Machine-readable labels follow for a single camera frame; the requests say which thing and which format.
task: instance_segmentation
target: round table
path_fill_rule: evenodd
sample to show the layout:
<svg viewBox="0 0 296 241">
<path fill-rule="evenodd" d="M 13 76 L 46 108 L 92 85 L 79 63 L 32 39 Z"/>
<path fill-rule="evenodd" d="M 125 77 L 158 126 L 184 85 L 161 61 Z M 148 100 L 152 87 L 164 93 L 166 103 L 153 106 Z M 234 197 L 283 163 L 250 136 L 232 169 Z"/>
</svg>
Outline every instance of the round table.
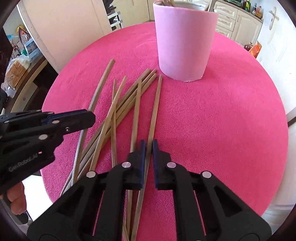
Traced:
<svg viewBox="0 0 296 241">
<path fill-rule="evenodd" d="M 87 109 L 108 62 L 116 63 L 94 111 L 95 125 L 104 120 L 112 99 L 113 79 L 128 81 L 122 95 L 146 68 L 157 69 L 154 23 L 113 32 L 77 54 L 51 87 L 43 111 Z M 138 143 L 147 140 L 157 81 L 141 98 Z M 124 162 L 130 149 L 133 111 L 117 128 L 117 154 Z M 54 202 L 73 167 L 79 132 L 64 136 L 56 160 L 42 170 L 46 191 Z M 161 150 L 189 171 L 211 171 L 261 215 L 272 200 L 284 172 L 288 128 L 279 94 L 263 67 L 241 46 L 216 33 L 201 80 L 190 83 L 163 77 L 154 137 Z M 96 171 L 111 168 L 110 142 Z M 137 240 L 175 240 L 171 191 L 154 188 L 153 168 L 147 179 Z"/>
</svg>

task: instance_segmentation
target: screw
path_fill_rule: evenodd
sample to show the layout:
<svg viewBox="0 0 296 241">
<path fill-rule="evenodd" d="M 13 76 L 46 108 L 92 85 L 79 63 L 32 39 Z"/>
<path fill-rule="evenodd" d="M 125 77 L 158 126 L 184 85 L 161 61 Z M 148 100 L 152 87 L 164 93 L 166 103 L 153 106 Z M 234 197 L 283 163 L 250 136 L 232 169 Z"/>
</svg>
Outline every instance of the screw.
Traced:
<svg viewBox="0 0 296 241">
<path fill-rule="evenodd" d="M 204 178 L 210 178 L 212 176 L 212 174 L 210 172 L 208 172 L 208 171 L 205 171 L 205 172 L 202 173 L 202 176 Z"/>
<path fill-rule="evenodd" d="M 123 162 L 121 165 L 122 165 L 123 168 L 129 168 L 129 167 L 131 167 L 131 163 L 128 162 L 128 161 Z"/>
<path fill-rule="evenodd" d="M 172 161 L 167 163 L 168 168 L 175 168 L 176 166 L 177 166 L 176 163 L 174 163 Z"/>
<path fill-rule="evenodd" d="M 48 135 L 43 134 L 43 135 L 40 135 L 40 136 L 38 137 L 38 139 L 39 139 L 39 140 L 45 140 L 47 137 L 48 137 Z"/>
<path fill-rule="evenodd" d="M 94 171 L 89 171 L 89 172 L 86 174 L 86 176 L 87 176 L 88 178 L 93 178 L 93 177 L 96 176 L 96 172 L 94 172 Z"/>
</svg>

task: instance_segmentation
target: pink cup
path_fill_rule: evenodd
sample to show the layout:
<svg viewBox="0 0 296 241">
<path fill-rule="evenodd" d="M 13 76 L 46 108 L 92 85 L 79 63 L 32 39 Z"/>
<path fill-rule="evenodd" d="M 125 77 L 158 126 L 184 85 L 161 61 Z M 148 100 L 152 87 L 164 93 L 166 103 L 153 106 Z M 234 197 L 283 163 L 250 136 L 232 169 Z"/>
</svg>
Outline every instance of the pink cup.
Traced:
<svg viewBox="0 0 296 241">
<path fill-rule="evenodd" d="M 168 77 L 190 82 L 202 78 L 215 35 L 218 13 L 198 4 L 154 2 L 159 67 Z"/>
</svg>

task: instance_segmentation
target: finger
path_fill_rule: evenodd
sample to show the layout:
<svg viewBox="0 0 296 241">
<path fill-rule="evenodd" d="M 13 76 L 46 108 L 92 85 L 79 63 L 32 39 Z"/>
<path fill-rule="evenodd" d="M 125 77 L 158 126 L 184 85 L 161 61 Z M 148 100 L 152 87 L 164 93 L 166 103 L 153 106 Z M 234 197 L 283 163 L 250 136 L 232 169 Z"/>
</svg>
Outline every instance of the finger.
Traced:
<svg viewBox="0 0 296 241">
<path fill-rule="evenodd" d="M 24 195 L 24 186 L 21 182 L 7 191 L 7 198 L 11 202 L 16 200 L 21 195 Z"/>
<path fill-rule="evenodd" d="M 15 215 L 22 214 L 27 209 L 26 197 L 21 195 L 10 204 L 11 212 Z"/>
</svg>

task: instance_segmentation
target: green bottle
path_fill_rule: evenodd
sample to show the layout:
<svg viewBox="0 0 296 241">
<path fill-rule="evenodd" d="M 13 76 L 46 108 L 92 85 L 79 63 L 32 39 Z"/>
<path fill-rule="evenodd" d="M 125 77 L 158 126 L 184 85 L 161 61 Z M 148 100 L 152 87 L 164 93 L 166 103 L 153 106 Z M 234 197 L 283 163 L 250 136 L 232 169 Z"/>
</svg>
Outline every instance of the green bottle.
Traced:
<svg viewBox="0 0 296 241">
<path fill-rule="evenodd" d="M 250 12 L 250 9 L 251 9 L 251 2 L 250 2 L 250 0 L 244 0 L 244 3 L 242 5 L 242 8 L 245 11 Z"/>
</svg>

